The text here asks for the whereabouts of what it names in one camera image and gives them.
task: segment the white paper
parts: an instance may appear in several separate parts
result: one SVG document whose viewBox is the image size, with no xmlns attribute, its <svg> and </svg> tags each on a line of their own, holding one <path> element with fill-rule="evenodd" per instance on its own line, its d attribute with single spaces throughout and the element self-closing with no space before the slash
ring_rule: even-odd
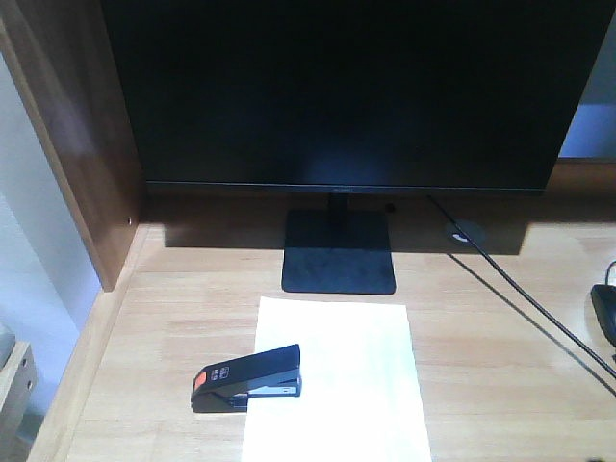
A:
<svg viewBox="0 0 616 462">
<path fill-rule="evenodd" d="M 255 350 L 299 344 L 299 398 L 248 402 L 243 462 L 430 461 L 406 309 L 262 298 Z"/>
</svg>

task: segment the black cable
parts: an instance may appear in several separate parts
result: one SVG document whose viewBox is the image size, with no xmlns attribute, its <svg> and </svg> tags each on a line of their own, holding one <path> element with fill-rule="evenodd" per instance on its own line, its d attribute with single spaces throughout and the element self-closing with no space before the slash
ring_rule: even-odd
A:
<svg viewBox="0 0 616 462">
<path fill-rule="evenodd" d="M 605 270 L 605 285 L 609 284 L 609 272 L 612 271 L 612 268 L 616 267 L 616 260 L 609 264 L 607 269 Z"/>
<path fill-rule="evenodd" d="M 497 262 L 495 262 L 492 257 L 490 255 L 488 255 L 488 253 L 483 250 L 483 248 L 481 248 L 479 246 L 479 244 L 477 244 L 473 238 L 471 238 L 471 236 L 469 236 L 468 234 L 466 234 L 466 232 L 458 225 L 457 221 L 448 213 L 447 210 L 445 210 L 443 208 L 443 206 L 436 201 L 436 199 L 434 199 L 434 197 L 432 196 L 428 196 L 427 197 L 440 211 L 441 213 L 447 217 L 447 219 L 449 220 L 449 222 L 455 227 L 455 229 L 458 230 L 458 232 L 464 237 L 466 238 L 466 240 L 469 242 L 470 245 L 472 245 L 475 250 L 477 252 L 479 252 L 479 254 L 485 258 L 485 260 L 492 266 L 492 268 L 494 268 L 502 277 L 505 281 L 507 281 L 509 283 L 509 285 L 511 287 L 513 287 L 521 296 L 523 296 L 526 301 L 528 301 L 528 303 L 530 303 L 532 306 L 534 306 L 537 310 L 539 310 L 539 313 L 541 313 L 543 316 L 545 316 L 552 324 L 554 324 L 556 327 L 558 327 L 558 329 L 560 329 L 561 332 L 563 332 L 567 337 L 569 337 L 578 347 L 580 347 L 581 349 L 583 349 L 591 358 L 593 358 L 602 368 L 604 368 L 607 373 L 609 373 L 614 379 L 616 379 L 616 371 L 614 371 L 603 359 L 601 356 L 599 356 L 595 351 L 593 351 L 593 349 L 588 346 L 587 344 L 585 344 L 582 340 L 580 340 L 578 337 L 576 337 L 576 335 L 571 332 L 567 327 L 565 327 L 559 320 L 557 320 L 552 313 L 550 313 L 548 310 L 546 310 L 543 306 L 541 306 L 541 304 L 535 300 L 532 296 L 530 296 L 524 289 L 522 289 L 522 287 L 520 287 L 518 285 L 518 283 L 516 281 L 514 281 L 511 276 L 509 276 L 509 274 L 507 274 L 505 272 L 504 269 L 502 269 L 499 264 Z"/>
</svg>

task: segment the white wall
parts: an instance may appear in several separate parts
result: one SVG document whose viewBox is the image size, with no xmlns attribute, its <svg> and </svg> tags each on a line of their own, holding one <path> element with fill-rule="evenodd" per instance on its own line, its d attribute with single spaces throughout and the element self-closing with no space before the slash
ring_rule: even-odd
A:
<svg viewBox="0 0 616 462">
<path fill-rule="evenodd" d="M 0 321 L 32 344 L 43 415 L 96 294 L 96 273 L 0 56 Z"/>
<path fill-rule="evenodd" d="M 616 159 L 616 14 L 560 157 Z"/>
</svg>

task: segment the stapler top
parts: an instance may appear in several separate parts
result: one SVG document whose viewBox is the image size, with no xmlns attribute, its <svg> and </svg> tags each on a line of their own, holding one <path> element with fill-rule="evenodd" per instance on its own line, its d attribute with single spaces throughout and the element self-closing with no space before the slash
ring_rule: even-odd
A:
<svg viewBox="0 0 616 462">
<path fill-rule="evenodd" d="M 295 344 L 206 366 L 192 381 L 192 410 L 243 412 L 249 398 L 298 397 L 299 359 Z"/>
</svg>

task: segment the black stapler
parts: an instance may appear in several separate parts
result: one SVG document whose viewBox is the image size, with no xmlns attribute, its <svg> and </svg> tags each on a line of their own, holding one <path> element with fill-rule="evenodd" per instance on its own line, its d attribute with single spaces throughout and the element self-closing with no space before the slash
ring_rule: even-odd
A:
<svg viewBox="0 0 616 462">
<path fill-rule="evenodd" d="M 249 398 L 298 397 L 299 345 L 203 368 L 192 381 L 193 412 L 243 412 Z"/>
</svg>

